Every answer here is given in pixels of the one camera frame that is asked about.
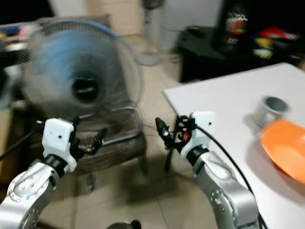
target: door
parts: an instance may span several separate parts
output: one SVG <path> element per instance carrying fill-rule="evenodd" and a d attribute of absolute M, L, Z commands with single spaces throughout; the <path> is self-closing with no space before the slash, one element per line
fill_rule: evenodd
<path fill-rule="evenodd" d="M 109 14 L 112 30 L 121 36 L 140 34 L 139 0 L 89 0 L 91 15 Z"/>

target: black cable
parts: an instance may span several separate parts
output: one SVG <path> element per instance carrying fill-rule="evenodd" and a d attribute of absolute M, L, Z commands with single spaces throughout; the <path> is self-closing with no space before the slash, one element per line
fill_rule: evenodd
<path fill-rule="evenodd" d="M 6 158 L 11 152 L 16 150 L 25 140 L 27 140 L 29 137 L 34 135 L 35 133 L 38 133 L 41 130 L 41 128 L 38 128 L 36 130 L 33 130 L 26 134 L 22 139 L 20 139 L 18 142 L 14 143 L 12 146 L 10 146 L 4 154 L 0 155 L 0 161 L 2 161 L 4 158 Z"/>
<path fill-rule="evenodd" d="M 241 171 L 241 169 L 238 167 L 238 165 L 235 163 L 235 161 L 231 158 L 231 156 L 229 155 L 229 153 L 226 151 L 226 149 L 212 136 L 210 135 L 207 131 L 205 131 L 204 129 L 202 129 L 200 126 L 196 125 L 195 126 L 196 129 L 200 130 L 202 133 L 204 133 L 205 135 L 207 135 L 223 152 L 224 154 L 229 158 L 229 160 L 232 162 L 232 164 L 235 166 L 235 168 L 237 169 L 237 171 L 239 172 L 239 174 L 242 176 L 244 182 L 247 185 L 247 188 L 249 189 L 249 191 L 254 195 L 249 182 L 247 181 L 246 177 L 244 176 L 243 172 Z M 260 213 L 258 213 L 258 223 L 259 223 L 259 227 L 260 229 L 262 228 L 262 225 L 265 229 L 268 229 L 262 215 Z"/>

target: white wall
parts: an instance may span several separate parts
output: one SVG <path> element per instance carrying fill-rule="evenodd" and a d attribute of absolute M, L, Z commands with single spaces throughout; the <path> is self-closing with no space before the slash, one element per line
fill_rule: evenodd
<path fill-rule="evenodd" d="M 84 16 L 88 14 L 86 0 L 49 0 L 54 13 L 60 17 Z"/>
<path fill-rule="evenodd" d="M 165 0 L 162 8 L 152 12 L 153 41 L 167 50 L 174 46 L 179 34 L 178 31 L 167 29 L 183 30 L 188 25 L 215 26 L 222 2 L 223 0 Z"/>

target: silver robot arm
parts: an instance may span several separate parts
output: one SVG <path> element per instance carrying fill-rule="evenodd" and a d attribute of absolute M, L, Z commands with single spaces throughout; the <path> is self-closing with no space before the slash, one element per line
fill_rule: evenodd
<path fill-rule="evenodd" d="M 211 129 L 213 113 L 195 112 L 180 122 L 181 142 L 174 142 L 168 126 L 156 118 L 157 130 L 166 148 L 176 148 L 181 157 L 193 166 L 193 175 L 200 190 L 208 197 L 219 229 L 258 229 L 258 208 L 253 194 L 235 178 L 230 167 L 208 149 L 210 138 L 194 128 L 196 124 Z"/>
<path fill-rule="evenodd" d="M 97 152 L 106 131 L 98 134 L 91 147 L 79 145 L 75 133 L 76 124 L 55 118 L 46 121 L 42 137 L 45 159 L 34 162 L 9 185 L 7 196 L 0 204 L 0 229 L 34 229 L 42 210 L 52 200 L 60 178 L 73 172 L 84 154 Z"/>

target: orange bowl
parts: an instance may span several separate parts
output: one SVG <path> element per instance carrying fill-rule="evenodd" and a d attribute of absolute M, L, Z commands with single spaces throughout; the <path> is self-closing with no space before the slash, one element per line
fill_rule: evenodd
<path fill-rule="evenodd" d="M 305 128 L 287 120 L 267 125 L 261 143 L 285 173 L 305 184 Z"/>

